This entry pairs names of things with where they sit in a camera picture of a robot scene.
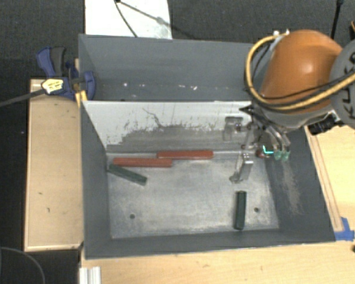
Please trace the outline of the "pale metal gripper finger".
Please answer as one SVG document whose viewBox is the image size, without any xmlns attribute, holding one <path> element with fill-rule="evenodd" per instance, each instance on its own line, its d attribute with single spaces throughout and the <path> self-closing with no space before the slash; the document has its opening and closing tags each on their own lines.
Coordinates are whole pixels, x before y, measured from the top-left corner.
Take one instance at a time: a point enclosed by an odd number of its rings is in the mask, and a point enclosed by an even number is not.
<svg viewBox="0 0 355 284">
<path fill-rule="evenodd" d="M 230 182 L 240 183 L 249 178 L 251 169 L 254 165 L 253 158 L 245 152 L 238 155 L 237 162 L 235 165 L 235 171 L 230 176 Z"/>
<path fill-rule="evenodd" d="M 234 134 L 239 133 L 243 127 L 243 117 L 226 117 L 224 126 L 224 141 L 231 141 Z"/>
</svg>

